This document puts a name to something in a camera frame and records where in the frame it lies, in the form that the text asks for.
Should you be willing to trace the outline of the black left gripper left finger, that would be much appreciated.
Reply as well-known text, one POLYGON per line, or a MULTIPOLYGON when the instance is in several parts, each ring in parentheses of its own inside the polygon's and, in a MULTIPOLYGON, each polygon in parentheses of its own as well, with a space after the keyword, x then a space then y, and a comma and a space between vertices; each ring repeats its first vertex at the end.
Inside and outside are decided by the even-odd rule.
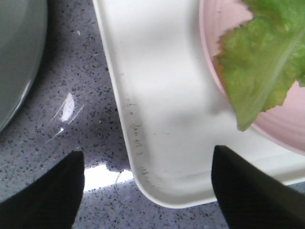
POLYGON ((0 204, 2 229, 70 229, 84 189, 84 155, 72 151, 34 183, 0 204))

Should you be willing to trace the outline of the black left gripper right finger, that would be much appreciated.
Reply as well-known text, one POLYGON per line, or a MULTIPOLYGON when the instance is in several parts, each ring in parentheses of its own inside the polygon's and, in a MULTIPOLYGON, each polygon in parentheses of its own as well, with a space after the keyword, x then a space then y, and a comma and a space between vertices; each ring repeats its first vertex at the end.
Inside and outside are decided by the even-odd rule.
POLYGON ((215 146, 215 196, 231 229, 303 229, 305 196, 262 172, 227 146, 215 146))

